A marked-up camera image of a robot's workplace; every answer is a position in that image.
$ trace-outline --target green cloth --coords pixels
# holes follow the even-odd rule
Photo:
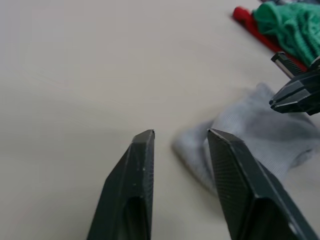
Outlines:
[[[285,52],[307,66],[320,56],[320,5],[268,1],[253,17],[261,34],[276,36]]]

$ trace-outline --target red fabric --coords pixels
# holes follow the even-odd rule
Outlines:
[[[242,26],[244,26],[249,33],[255,36],[260,42],[266,45],[270,50],[272,50],[275,53],[284,52],[276,40],[272,40],[266,37],[265,35],[262,35],[261,33],[259,33],[256,20],[253,18],[249,10],[241,6],[237,6],[233,11],[232,16],[237,22],[239,22]],[[290,58],[292,61],[294,61],[303,71],[307,70],[307,67],[298,59],[296,59],[294,56],[287,53],[286,53],[286,56]]]

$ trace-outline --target white tabletop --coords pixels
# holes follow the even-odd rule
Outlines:
[[[259,2],[5,0],[0,239],[86,239],[106,177],[147,129],[156,133],[152,239],[230,239],[218,199],[170,144],[257,83],[288,81],[230,18],[238,5]],[[285,182],[318,233],[319,171],[315,158]]]

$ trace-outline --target black plastic part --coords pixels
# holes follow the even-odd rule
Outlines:
[[[320,112],[320,60],[316,60],[307,72],[302,72],[281,52],[271,60],[290,78],[270,100],[271,108],[279,113],[306,112],[313,115]]]
[[[136,135],[105,181],[87,240],[150,240],[155,133]]]
[[[318,240],[281,183],[241,139],[210,129],[208,141],[232,240]]]

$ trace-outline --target gray sock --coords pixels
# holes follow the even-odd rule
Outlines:
[[[290,168],[315,153],[320,132],[304,113],[273,111],[269,106],[273,95],[267,85],[259,84],[247,97],[220,113],[210,128],[242,139],[252,155],[281,181]],[[181,134],[173,148],[196,178],[216,193],[206,128],[200,124]],[[197,151],[190,145],[197,146]]]

